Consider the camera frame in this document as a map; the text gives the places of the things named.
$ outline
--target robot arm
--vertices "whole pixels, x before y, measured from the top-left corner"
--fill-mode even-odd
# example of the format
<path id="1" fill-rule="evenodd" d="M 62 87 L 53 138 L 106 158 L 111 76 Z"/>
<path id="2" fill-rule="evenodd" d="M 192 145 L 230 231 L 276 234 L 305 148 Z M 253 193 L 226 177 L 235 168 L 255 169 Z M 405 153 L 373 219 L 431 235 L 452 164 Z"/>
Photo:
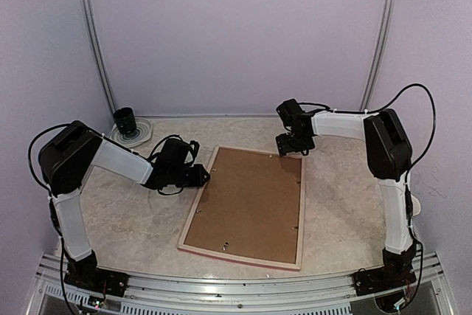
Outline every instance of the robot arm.
<path id="1" fill-rule="evenodd" d="M 354 274 L 358 295 L 387 290 L 415 281 L 410 272 L 416 245 L 409 230 L 412 197 L 408 190 L 412 147 L 397 114 L 385 109 L 376 114 L 315 110 L 304 112 L 295 99 L 277 107 L 289 133 L 276 138 L 281 156 L 315 148 L 314 136 L 342 136 L 366 142 L 367 163 L 378 179 L 386 219 L 384 266 Z"/>
<path id="2" fill-rule="evenodd" d="M 80 208 L 87 172 L 95 166 L 101 167 L 158 191 L 169 184 L 180 188 L 201 187 L 209 181 L 209 174 L 203 165 L 193 165 L 198 148 L 197 142 L 170 138 L 160 153 L 145 159 L 75 121 L 41 149 L 39 164 L 51 191 L 52 221 L 62 235 L 69 260 L 66 283 L 100 293 L 107 284 L 108 294 L 122 296 L 128 279 L 126 274 L 97 268 Z M 189 155 L 192 161 L 186 162 Z"/>

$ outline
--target black cable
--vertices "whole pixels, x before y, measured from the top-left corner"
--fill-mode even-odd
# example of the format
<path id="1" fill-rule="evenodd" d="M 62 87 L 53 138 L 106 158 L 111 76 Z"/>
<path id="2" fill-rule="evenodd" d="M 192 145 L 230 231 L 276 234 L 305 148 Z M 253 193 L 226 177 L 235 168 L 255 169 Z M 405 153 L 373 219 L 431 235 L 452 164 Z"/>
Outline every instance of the black cable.
<path id="1" fill-rule="evenodd" d="M 420 257 L 420 274 L 418 275 L 418 281 L 416 284 L 416 288 L 414 289 L 414 293 L 411 299 L 408 300 L 408 302 L 400 309 L 400 311 L 405 310 L 408 308 L 412 303 L 416 295 L 418 294 L 418 289 L 420 289 L 420 284 L 421 284 L 421 277 L 423 276 L 423 257 L 424 257 L 424 246 L 421 241 L 418 239 L 414 238 L 414 242 L 420 245 L 421 247 L 421 257 Z"/>
<path id="2" fill-rule="evenodd" d="M 185 143 L 185 144 L 188 145 L 189 153 L 192 156 L 192 160 L 184 163 L 185 167 L 189 167 L 189 166 L 192 166 L 195 160 L 197 159 L 198 151 L 200 150 L 200 145 L 195 140 L 191 140 L 190 143 Z"/>
<path id="3" fill-rule="evenodd" d="M 410 167 L 408 168 L 408 170 L 405 173 L 405 184 L 406 184 L 408 174 L 410 173 L 411 169 L 426 155 L 426 153 L 428 153 L 429 148 L 431 147 L 431 144 L 433 142 L 434 135 L 436 134 L 436 105 L 434 104 L 433 95 L 431 94 L 431 92 L 429 91 L 429 89 L 426 86 L 424 86 L 421 83 L 411 83 L 411 84 L 405 86 L 404 88 L 402 88 L 386 105 L 383 105 L 382 107 L 377 108 L 377 109 L 372 110 L 372 111 L 364 111 L 364 112 L 363 111 L 342 111 L 342 110 L 338 111 L 338 110 L 332 109 L 330 106 L 325 105 L 323 103 L 300 103 L 300 105 L 319 106 L 319 107 L 323 107 L 326 111 L 337 113 L 337 114 L 377 114 L 377 113 L 383 111 L 384 109 L 390 107 L 396 100 L 398 100 L 398 98 L 406 90 L 408 90 L 410 88 L 415 88 L 415 87 L 423 89 L 428 95 L 429 101 L 431 102 L 431 110 L 432 110 L 432 114 L 433 114 L 433 126 L 432 126 L 432 129 L 431 129 L 431 136 L 429 137 L 428 144 L 426 145 L 423 152 L 413 161 L 413 163 L 410 165 Z"/>
<path id="4" fill-rule="evenodd" d="M 178 192 L 172 192 L 172 193 L 166 193 L 166 192 L 162 192 L 161 190 L 157 190 L 157 193 L 159 195 L 178 195 L 180 192 L 182 192 L 184 190 L 183 187 L 180 187 L 180 190 Z"/>
<path id="5" fill-rule="evenodd" d="M 148 160 L 149 162 L 153 161 L 153 160 L 156 158 L 157 155 L 153 155 L 154 152 L 156 151 L 156 149 L 157 149 L 163 142 L 165 142 L 166 140 L 168 140 L 169 138 L 178 138 L 178 139 L 180 139 L 181 141 L 183 141 L 183 139 L 182 139 L 178 134 L 170 134 L 170 135 L 168 135 L 168 136 L 162 138 L 162 139 L 159 141 L 159 143 L 157 143 L 156 145 L 154 145 L 154 148 L 153 148 L 152 151 L 150 152 L 149 157 L 147 158 L 147 160 Z"/>
<path id="6" fill-rule="evenodd" d="M 407 182 L 407 176 L 408 176 L 409 172 L 411 171 L 411 169 L 426 155 L 426 153 L 428 153 L 428 150 L 431 147 L 431 144 L 433 142 L 434 135 L 436 134 L 436 105 L 434 104 L 433 95 L 431 95 L 431 92 L 424 85 L 422 85 L 422 84 L 419 84 L 419 85 L 421 85 L 421 87 L 426 91 L 426 93 L 428 94 L 429 100 L 431 101 L 431 110 L 432 110 L 432 114 L 433 114 L 433 125 L 432 125 L 432 129 L 431 129 L 431 136 L 429 137 L 429 141 L 428 141 L 428 144 L 426 145 L 426 148 L 423 150 L 423 152 L 420 154 L 420 156 L 418 156 L 413 161 L 413 163 L 410 165 L 409 169 L 406 171 L 405 184 Z"/>
<path id="7" fill-rule="evenodd" d="M 324 108 L 327 111 L 333 110 L 330 106 L 325 105 L 324 103 L 299 103 L 299 105 L 306 105 L 306 106 L 319 106 Z"/>
<path id="8" fill-rule="evenodd" d="M 67 294 L 66 294 L 66 287 L 64 287 L 63 263 L 64 263 L 64 255 L 66 253 L 66 248 L 64 247 L 64 239 L 60 238 L 60 243 L 62 245 L 62 252 L 60 253 L 60 266 L 59 266 L 60 287 L 62 288 L 62 295 L 64 297 L 64 302 L 66 302 L 67 308 L 69 309 L 72 315 L 76 315 L 76 313 L 72 310 L 71 305 L 69 304 L 69 301 L 67 299 Z"/>

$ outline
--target black cup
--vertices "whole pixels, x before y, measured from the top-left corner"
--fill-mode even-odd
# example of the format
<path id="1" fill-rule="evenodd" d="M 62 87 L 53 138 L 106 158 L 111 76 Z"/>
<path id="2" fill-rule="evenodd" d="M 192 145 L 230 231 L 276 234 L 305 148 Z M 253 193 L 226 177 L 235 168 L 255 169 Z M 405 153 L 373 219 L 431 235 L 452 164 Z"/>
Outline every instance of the black cup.
<path id="1" fill-rule="evenodd" d="M 136 130 L 136 119 L 131 107 L 123 107 L 116 110 L 113 119 L 121 134 L 131 134 Z"/>

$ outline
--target metal rail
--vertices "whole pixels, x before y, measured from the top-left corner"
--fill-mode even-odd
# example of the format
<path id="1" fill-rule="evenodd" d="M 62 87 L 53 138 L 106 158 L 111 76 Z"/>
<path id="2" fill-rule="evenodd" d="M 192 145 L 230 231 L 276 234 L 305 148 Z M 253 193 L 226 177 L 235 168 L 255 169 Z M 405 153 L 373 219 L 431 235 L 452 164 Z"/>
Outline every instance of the metal rail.
<path id="1" fill-rule="evenodd" d="M 419 265 L 420 259 L 416 257 L 413 266 L 417 273 Z M 59 257 L 44 255 L 36 279 L 42 291 L 61 298 L 59 266 Z M 307 311 L 315 314 L 313 309 L 320 314 L 323 309 L 326 314 L 333 309 L 340 314 L 350 314 L 351 302 L 373 297 L 355 295 L 352 272 L 260 280 L 208 280 L 127 273 L 130 279 L 125 296 L 107 297 L 107 302 L 113 303 L 116 309 L 111 314 L 301 314 Z M 442 275 L 436 254 L 426 255 L 423 282 L 437 280 Z M 72 302 L 93 295 L 69 285 L 66 285 L 66 292 Z"/>
<path id="2" fill-rule="evenodd" d="M 377 83 L 378 79 L 378 72 L 382 63 L 382 57 L 384 56 L 384 50 L 386 46 L 386 40 L 389 34 L 390 21 L 392 19 L 394 3 L 395 0 L 384 0 L 383 3 L 381 26 L 378 31 L 374 56 L 372 58 L 372 63 L 370 64 L 369 77 L 367 79 L 367 84 L 364 90 L 364 96 L 362 97 L 359 111 L 367 109 L 369 107 L 370 100 L 372 99 L 372 94 L 374 92 L 375 84 Z"/>
<path id="3" fill-rule="evenodd" d="M 100 84 L 103 89 L 103 94 L 105 95 L 108 110 L 110 111 L 110 114 L 113 115 L 113 113 L 117 110 L 117 104 L 115 102 L 110 81 L 108 80 L 108 75 L 106 73 L 105 63 L 103 61 L 102 51 L 98 41 L 97 29 L 94 23 L 94 13 L 91 7 L 91 0 L 80 0 L 80 3 L 82 5 L 82 11 L 86 22 L 88 40 L 90 41 L 95 64 L 97 65 Z"/>

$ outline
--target purple wall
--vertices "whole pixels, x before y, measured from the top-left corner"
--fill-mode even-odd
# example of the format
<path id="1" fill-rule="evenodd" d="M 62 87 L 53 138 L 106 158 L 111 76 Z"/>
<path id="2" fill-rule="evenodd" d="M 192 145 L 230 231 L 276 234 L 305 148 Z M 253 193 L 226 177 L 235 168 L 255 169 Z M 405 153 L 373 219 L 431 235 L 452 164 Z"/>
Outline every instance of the purple wall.
<path id="1" fill-rule="evenodd" d="M 138 114 L 358 108 L 384 0 L 92 0 L 117 102 Z"/>
<path id="2" fill-rule="evenodd" d="M 472 0 L 396 0 L 370 107 L 416 81 L 434 95 L 437 135 L 413 171 L 423 205 L 415 224 L 437 250 L 460 313 L 472 314 Z M 418 156 L 431 131 L 427 96 L 408 92 L 395 108 Z"/>
<path id="3" fill-rule="evenodd" d="M 79 0 L 0 0 L 0 14 L 0 313 L 15 315 L 58 242 L 27 167 L 30 140 L 75 118 L 111 124 Z"/>

